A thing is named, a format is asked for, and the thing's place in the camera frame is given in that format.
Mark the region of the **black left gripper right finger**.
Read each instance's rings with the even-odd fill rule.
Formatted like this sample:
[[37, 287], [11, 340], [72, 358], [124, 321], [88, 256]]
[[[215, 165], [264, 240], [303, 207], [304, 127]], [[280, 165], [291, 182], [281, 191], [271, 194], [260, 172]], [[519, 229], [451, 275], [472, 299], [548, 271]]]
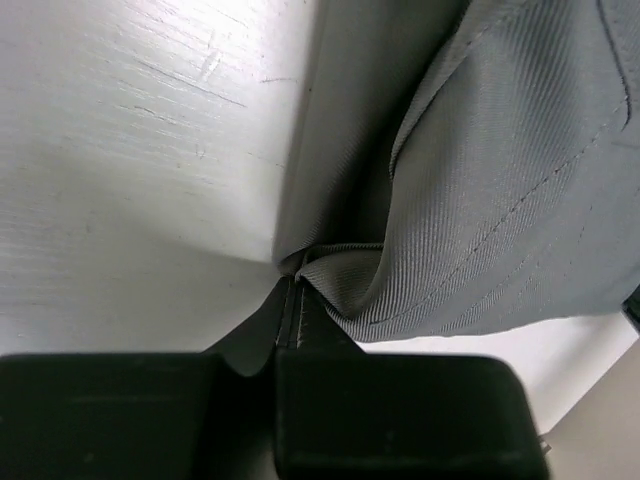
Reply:
[[503, 361], [373, 354], [292, 286], [274, 358], [282, 479], [544, 479], [524, 388]]

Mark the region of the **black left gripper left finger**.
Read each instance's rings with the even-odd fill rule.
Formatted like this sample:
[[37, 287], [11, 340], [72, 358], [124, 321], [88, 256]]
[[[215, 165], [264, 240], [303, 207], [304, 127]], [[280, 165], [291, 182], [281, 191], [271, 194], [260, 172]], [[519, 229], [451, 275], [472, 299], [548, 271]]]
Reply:
[[269, 364], [292, 293], [201, 352], [46, 353], [1, 360], [5, 479], [200, 479], [216, 443], [270, 405]]

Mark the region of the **grey pleated skirt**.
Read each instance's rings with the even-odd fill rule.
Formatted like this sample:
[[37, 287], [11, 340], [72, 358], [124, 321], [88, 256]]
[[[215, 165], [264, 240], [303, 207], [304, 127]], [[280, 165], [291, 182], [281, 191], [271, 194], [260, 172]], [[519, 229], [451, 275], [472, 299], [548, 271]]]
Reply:
[[352, 337], [618, 311], [639, 285], [635, 1], [327, 1], [274, 260]]

